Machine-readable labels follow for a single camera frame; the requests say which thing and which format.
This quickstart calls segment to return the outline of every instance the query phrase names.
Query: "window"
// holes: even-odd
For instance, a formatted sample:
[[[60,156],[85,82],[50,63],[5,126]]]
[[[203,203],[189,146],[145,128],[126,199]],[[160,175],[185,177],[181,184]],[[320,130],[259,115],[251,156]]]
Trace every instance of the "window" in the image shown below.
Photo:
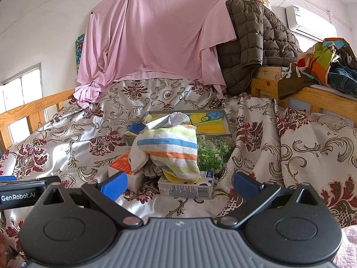
[[[0,113],[42,98],[40,65],[2,82],[0,87]],[[12,123],[8,127],[13,143],[20,142],[30,136],[26,118]]]

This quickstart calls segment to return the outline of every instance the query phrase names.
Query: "metal screw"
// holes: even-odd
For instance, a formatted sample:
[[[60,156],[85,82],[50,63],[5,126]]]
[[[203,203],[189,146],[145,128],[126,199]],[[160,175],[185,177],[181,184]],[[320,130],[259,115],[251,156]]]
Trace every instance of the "metal screw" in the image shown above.
[[[137,226],[141,223],[141,219],[139,219],[137,216],[127,216],[124,218],[123,223],[128,226]]]
[[[234,226],[238,224],[238,220],[234,216],[224,216],[221,218],[221,224],[225,226]]]

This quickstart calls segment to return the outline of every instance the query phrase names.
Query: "brown t-shirt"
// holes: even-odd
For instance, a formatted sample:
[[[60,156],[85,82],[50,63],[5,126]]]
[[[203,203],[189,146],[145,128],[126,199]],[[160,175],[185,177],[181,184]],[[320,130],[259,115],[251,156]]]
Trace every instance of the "brown t-shirt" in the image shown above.
[[[283,100],[302,88],[315,84],[318,84],[316,80],[302,74],[297,69],[296,63],[291,63],[278,81],[278,98]]]

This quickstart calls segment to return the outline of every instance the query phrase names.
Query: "gray handle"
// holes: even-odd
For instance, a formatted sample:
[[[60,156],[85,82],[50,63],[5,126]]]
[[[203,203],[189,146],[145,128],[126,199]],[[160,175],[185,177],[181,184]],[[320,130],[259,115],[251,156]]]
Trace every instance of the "gray handle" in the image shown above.
[[[236,230],[211,219],[152,218],[137,230],[126,230],[118,242],[94,261],[77,268],[286,268],[270,262],[244,242]],[[29,263],[27,268],[44,268]],[[326,262],[309,268],[337,268]]]

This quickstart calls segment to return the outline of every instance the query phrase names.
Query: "wooden bed frame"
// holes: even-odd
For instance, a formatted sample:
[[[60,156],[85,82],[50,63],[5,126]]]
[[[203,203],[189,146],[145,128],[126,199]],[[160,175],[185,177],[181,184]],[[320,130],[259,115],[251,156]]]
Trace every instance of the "wooden bed frame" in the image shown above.
[[[282,107],[289,106],[289,98],[279,100],[277,95],[277,81],[281,77],[283,68],[262,66],[255,73],[247,90],[254,97],[274,98]],[[61,92],[44,97],[40,100],[19,106],[0,114],[0,148],[4,152],[12,145],[8,126],[22,118],[27,118],[30,134],[45,123],[44,109],[56,105],[59,112],[63,108],[63,102],[73,98],[74,90]],[[352,120],[357,128],[357,101],[331,94],[312,87],[304,87],[299,92],[292,94],[290,98],[311,104],[311,113],[322,113],[328,110],[342,117]]]

